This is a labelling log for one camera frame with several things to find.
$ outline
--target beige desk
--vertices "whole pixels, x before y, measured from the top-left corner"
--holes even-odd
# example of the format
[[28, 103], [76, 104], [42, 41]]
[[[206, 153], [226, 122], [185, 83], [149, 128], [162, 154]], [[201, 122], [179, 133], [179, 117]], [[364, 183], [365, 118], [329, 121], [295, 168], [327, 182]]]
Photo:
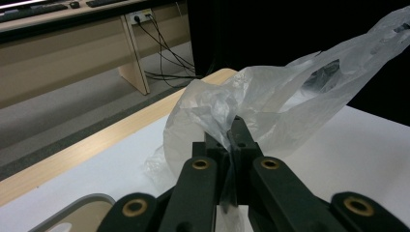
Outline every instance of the beige desk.
[[[80, 1], [79, 9], [68, 8], [56, 13], [0, 23], [0, 32], [46, 24], [53, 20], [103, 13], [142, 1], [128, 0], [97, 8], [89, 8], [85, 2], [86, 0]], [[184, 20], [187, 20], [186, 15], [182, 18], [175, 13], [175, 7], [174, 10], [169, 10], [170, 7], [157, 7], [158, 11], [153, 12], [159, 17], [158, 21], [162, 20], [162, 26], [166, 26], [168, 31], [174, 31], [167, 34], [171, 40], [170, 44], [177, 43], [173, 43], [174, 38], [169, 35], [178, 33], [179, 44], [186, 42], [190, 37], [187, 30], [182, 28], [186, 23]], [[136, 33], [130, 19], [126, 14], [122, 14], [0, 44], [0, 108], [116, 68], [139, 92], [143, 95], [149, 94], [146, 76], [139, 62], [140, 52], [147, 55], [157, 50], [151, 48], [154, 41], [147, 42], [144, 39], [147, 35], [140, 35], [142, 39], [139, 40]]]

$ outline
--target wooden trim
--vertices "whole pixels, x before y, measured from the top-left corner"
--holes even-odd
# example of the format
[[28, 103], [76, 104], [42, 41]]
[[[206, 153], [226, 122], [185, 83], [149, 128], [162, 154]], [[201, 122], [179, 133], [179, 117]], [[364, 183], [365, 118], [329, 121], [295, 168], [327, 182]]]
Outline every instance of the wooden trim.
[[[203, 81], [219, 85], [235, 73], [236, 71], [230, 69], [222, 69], [204, 77]], [[171, 112], [184, 90], [157, 101], [110, 127], [75, 143], [73, 146], [3, 180], [0, 182], [0, 206], [69, 171], [127, 136], [166, 116]]]

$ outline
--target power outlet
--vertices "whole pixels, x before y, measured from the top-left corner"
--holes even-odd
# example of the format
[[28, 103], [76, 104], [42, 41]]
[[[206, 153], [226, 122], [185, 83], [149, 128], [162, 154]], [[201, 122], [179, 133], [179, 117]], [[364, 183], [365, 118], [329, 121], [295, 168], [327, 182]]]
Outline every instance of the power outlet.
[[137, 22], [135, 21], [136, 16], [139, 17], [140, 22], [144, 22], [144, 21], [148, 21], [151, 19], [149, 15], [153, 15], [153, 12], [151, 11], [151, 9], [145, 9], [139, 12], [129, 13], [128, 17], [130, 19], [131, 24], [135, 25], [137, 24]]

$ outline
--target white table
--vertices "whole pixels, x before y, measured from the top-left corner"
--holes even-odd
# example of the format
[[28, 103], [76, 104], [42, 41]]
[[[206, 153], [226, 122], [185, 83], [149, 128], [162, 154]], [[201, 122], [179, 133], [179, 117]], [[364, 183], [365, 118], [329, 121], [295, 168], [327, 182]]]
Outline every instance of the white table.
[[[167, 114], [6, 202], [0, 208], [1, 231], [27, 231], [87, 194], [105, 193], [114, 200], [132, 192], [159, 195], [144, 174], [144, 161], [161, 146], [166, 119]], [[355, 191], [410, 226], [409, 151], [409, 127], [345, 106], [283, 160], [322, 199]], [[22, 179], [12, 180], [27, 184]]]

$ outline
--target plastic bag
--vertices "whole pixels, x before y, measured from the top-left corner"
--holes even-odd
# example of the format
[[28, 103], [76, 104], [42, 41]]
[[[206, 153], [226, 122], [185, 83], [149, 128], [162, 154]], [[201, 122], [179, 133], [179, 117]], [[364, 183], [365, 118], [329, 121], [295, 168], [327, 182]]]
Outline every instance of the plastic bag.
[[[386, 15], [364, 35], [285, 67], [247, 67], [221, 85], [194, 80], [167, 119], [163, 154], [154, 155], [162, 158], [162, 166], [154, 169], [159, 162], [148, 158], [148, 175], [175, 185], [191, 157], [192, 142], [203, 141], [204, 131], [229, 151], [226, 133], [236, 115], [245, 120], [265, 156], [291, 155], [410, 44], [409, 25], [406, 7]], [[158, 171], [164, 168], [174, 181]]]

